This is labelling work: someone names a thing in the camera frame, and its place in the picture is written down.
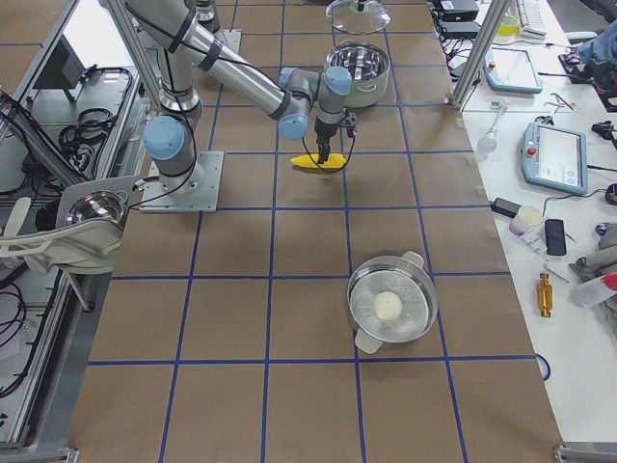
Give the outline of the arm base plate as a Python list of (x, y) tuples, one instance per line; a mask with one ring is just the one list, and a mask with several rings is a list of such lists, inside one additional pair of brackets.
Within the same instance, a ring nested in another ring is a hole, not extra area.
[(144, 213), (215, 212), (224, 155), (217, 150), (199, 151), (197, 165), (186, 182), (184, 177), (161, 177), (151, 161), (148, 174), (159, 179), (145, 184), (137, 208)]

